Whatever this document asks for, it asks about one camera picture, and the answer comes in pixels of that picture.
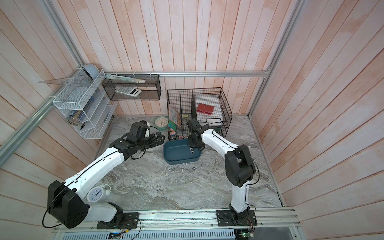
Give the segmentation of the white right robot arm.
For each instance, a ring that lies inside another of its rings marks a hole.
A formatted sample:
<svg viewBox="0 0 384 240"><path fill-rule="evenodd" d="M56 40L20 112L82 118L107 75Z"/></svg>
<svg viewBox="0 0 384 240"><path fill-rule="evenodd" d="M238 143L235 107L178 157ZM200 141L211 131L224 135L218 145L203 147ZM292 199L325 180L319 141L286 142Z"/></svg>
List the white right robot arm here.
<svg viewBox="0 0 384 240"><path fill-rule="evenodd" d="M214 126L201 125L197 119L187 122L191 134L188 146L203 150L206 145L213 148L225 160L225 171L232 184L232 200L228 210L216 210L220 227L249 226L255 227L256 208L247 203L248 189L254 174L259 173L250 150L246 145L236 145L223 138Z"/></svg>

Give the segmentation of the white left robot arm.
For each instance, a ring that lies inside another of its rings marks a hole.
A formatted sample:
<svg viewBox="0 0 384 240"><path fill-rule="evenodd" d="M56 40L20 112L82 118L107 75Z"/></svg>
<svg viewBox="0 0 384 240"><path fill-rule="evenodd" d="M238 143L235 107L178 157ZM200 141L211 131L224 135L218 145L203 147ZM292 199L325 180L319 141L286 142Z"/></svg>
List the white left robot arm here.
<svg viewBox="0 0 384 240"><path fill-rule="evenodd" d="M125 221L121 207L111 202L91 203L87 195L105 175L137 151L144 152L162 145L164 141L161 132L137 139L129 134L118 138L89 166L63 182L54 181L49 185L45 213L68 229L82 222L100 222L112 229L121 227Z"/></svg>

